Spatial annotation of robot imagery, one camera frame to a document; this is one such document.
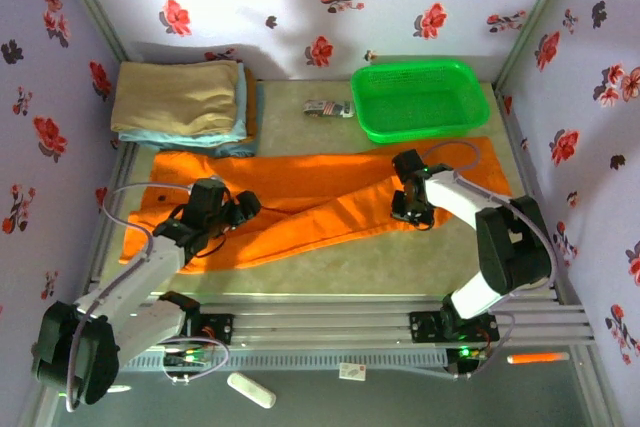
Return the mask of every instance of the folded towel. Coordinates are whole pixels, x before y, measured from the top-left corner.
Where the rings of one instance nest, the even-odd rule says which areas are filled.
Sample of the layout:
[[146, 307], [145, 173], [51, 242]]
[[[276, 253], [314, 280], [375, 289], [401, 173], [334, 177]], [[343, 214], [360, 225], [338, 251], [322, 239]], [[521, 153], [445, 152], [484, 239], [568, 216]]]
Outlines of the folded towel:
[[139, 142], [160, 150], [184, 150], [209, 157], [253, 157], [258, 150], [258, 134], [264, 113], [264, 89], [247, 68], [247, 138], [238, 142], [226, 142], [215, 147], [196, 147], [171, 142]]
[[174, 146], [193, 146], [210, 148], [225, 142], [238, 142], [247, 138], [247, 81], [244, 64], [238, 63], [238, 81], [235, 86], [237, 105], [236, 120], [229, 133], [209, 133], [201, 135], [180, 135], [177, 133], [157, 132], [150, 129], [135, 129], [120, 132], [118, 138], [126, 142], [173, 149]]
[[115, 132], [229, 133], [236, 121], [233, 61], [155, 65], [123, 62], [111, 115]]
[[[491, 141], [486, 137], [465, 140], [479, 148], [481, 157], [464, 176], [508, 195], [509, 185]], [[254, 191], [262, 204], [260, 213], [227, 232], [220, 251], [192, 259], [182, 272], [241, 269], [384, 232], [414, 230], [391, 218], [393, 194], [402, 188], [391, 159], [408, 149], [424, 152], [441, 141], [395, 144], [354, 155], [212, 159], [188, 152], [161, 152], [154, 159], [151, 180], [188, 185], [199, 178], [219, 175], [233, 194]], [[474, 157], [468, 146], [447, 145], [433, 152], [428, 161], [462, 167]], [[140, 210], [133, 212], [129, 221], [153, 230], [186, 201], [183, 191], [150, 187], [142, 197]], [[449, 212], [437, 209], [435, 226], [450, 218]], [[144, 235], [127, 229], [121, 261], [129, 261], [144, 242]], [[206, 250], [219, 243], [220, 239], [212, 239]]]
[[210, 152], [206, 154], [210, 157], [253, 157], [258, 151], [258, 145], [260, 142], [260, 129], [262, 127], [262, 119], [264, 118], [264, 86], [259, 84], [255, 89], [256, 97], [256, 111], [257, 111], [257, 131], [254, 137], [247, 137], [240, 142], [229, 142], [226, 144], [214, 147]]

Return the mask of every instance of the stack of towels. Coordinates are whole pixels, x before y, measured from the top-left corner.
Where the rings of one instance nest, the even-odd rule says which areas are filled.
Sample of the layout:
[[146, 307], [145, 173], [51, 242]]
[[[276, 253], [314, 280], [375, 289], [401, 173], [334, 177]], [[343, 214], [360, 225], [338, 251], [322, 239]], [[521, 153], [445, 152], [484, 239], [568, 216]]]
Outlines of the stack of towels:
[[111, 130], [122, 141], [163, 150], [251, 157], [262, 100], [255, 77], [241, 62], [123, 62]]

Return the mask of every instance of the orange towel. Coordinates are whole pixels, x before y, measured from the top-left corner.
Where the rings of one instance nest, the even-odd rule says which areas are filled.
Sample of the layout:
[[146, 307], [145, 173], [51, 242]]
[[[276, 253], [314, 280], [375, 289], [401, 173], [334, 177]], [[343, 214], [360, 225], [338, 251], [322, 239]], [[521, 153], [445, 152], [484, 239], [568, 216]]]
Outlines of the orange towel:
[[[500, 170], [489, 139], [465, 139], [480, 149], [477, 167], [464, 176], [500, 194], [509, 195], [509, 185]], [[206, 258], [194, 258], [183, 273], [242, 269], [289, 257], [313, 249], [413, 226], [391, 218], [391, 199], [402, 189], [391, 159], [399, 152], [424, 152], [440, 140], [395, 144], [351, 155], [307, 155], [212, 159], [189, 152], [156, 155], [151, 180], [188, 185], [199, 178], [219, 175], [232, 194], [252, 190], [262, 204], [259, 215], [233, 232], [226, 244]], [[427, 164], [446, 163], [463, 167], [474, 160], [467, 146], [448, 145], [436, 150]], [[140, 211], [129, 220], [152, 230], [179, 204], [186, 192], [148, 188]], [[451, 214], [437, 209], [438, 227]], [[220, 239], [212, 239], [207, 250]], [[122, 262], [127, 262], [144, 244], [144, 236], [128, 229]]]

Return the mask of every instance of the orange marker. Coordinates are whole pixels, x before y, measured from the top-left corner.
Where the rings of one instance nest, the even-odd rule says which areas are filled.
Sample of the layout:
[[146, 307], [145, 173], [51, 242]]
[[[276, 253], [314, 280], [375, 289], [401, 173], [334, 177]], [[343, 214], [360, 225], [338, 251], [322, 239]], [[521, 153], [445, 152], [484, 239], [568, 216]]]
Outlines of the orange marker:
[[557, 362], [569, 360], [568, 352], [548, 352], [540, 354], [515, 354], [507, 357], [510, 364], [536, 364], [538, 362]]

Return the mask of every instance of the white eraser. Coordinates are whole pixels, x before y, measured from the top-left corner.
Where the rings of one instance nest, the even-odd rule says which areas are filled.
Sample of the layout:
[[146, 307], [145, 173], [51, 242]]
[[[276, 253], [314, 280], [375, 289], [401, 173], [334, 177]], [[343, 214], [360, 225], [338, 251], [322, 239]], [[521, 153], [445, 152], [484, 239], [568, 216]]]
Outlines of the white eraser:
[[227, 379], [227, 384], [265, 409], [270, 409], [276, 403], [276, 394], [239, 372], [231, 374]]
[[347, 380], [359, 380], [364, 382], [367, 377], [367, 366], [363, 364], [350, 364], [342, 362], [340, 364], [340, 378]]

